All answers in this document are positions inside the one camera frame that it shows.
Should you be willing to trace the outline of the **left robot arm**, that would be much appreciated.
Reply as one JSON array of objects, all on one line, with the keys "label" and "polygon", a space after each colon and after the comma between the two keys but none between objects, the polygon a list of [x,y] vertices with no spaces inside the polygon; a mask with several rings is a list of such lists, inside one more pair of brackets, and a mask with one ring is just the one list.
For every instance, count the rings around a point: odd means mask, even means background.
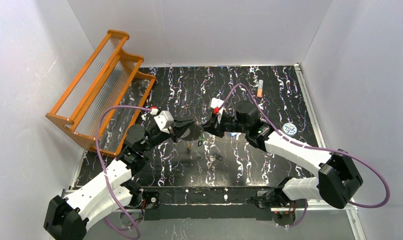
[{"label": "left robot arm", "polygon": [[142,188],[134,180],[148,162],[146,153],[167,140],[197,139],[202,127],[194,120],[171,120],[155,116],[149,129],[132,125],[120,154],[80,189],[61,197],[53,197],[47,207],[43,228],[55,240],[82,240],[88,230],[117,209],[143,203]]}]

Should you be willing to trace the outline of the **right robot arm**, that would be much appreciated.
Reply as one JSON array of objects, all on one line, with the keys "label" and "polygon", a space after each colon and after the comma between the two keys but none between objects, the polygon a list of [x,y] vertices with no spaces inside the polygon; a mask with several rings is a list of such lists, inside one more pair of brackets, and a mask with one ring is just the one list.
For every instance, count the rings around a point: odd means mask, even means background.
[{"label": "right robot arm", "polygon": [[286,177],[272,191],[255,197],[256,201],[284,206],[302,199],[323,200],[336,209],[343,209],[363,184],[350,157],[312,149],[281,130],[275,130],[261,120],[260,111],[249,101],[238,103],[235,115],[227,114],[223,103],[218,98],[210,100],[211,117],[203,124],[203,131],[220,138],[226,132],[242,133],[254,148],[283,157],[313,175],[308,178]]}]

